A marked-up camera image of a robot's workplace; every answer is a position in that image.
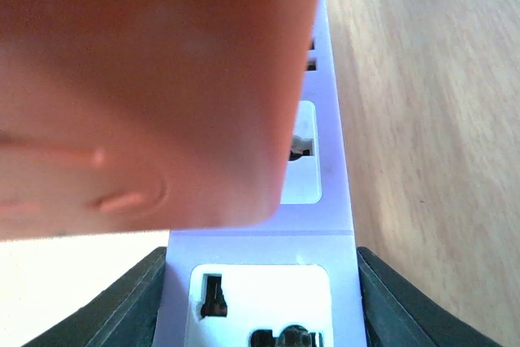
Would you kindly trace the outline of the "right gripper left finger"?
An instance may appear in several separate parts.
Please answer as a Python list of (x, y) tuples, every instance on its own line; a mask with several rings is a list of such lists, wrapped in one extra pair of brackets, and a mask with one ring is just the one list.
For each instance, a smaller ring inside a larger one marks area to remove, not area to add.
[(153, 343), (166, 266), (158, 247), (91, 302), (27, 346), (144, 346)]

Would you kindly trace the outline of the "purple power strip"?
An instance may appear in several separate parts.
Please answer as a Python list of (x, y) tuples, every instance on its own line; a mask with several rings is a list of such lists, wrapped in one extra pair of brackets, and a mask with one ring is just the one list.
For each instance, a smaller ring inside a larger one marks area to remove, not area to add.
[(364, 346), (365, 326), (340, 106), (327, 17), (318, 0), (279, 209), (242, 228), (174, 231), (156, 346)]

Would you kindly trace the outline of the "red cube socket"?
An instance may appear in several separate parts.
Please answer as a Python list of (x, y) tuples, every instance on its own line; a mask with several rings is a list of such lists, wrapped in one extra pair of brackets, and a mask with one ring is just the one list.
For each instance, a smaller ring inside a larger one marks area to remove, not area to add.
[(1, 0), (4, 240), (280, 205), (318, 0)]

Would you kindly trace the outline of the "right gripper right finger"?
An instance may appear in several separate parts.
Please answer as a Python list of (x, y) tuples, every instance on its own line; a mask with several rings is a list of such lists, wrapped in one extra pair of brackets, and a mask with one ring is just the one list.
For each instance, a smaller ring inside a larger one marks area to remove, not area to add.
[(357, 248), (369, 346), (500, 345), (437, 305), (366, 247)]

